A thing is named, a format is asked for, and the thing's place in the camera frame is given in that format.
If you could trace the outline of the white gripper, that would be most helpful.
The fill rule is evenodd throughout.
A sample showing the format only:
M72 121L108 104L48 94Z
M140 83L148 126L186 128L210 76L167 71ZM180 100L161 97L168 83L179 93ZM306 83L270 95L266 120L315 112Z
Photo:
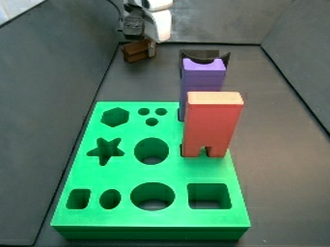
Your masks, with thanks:
M124 0L123 34L128 40L149 38L148 57L156 55L156 43L171 36L172 0Z

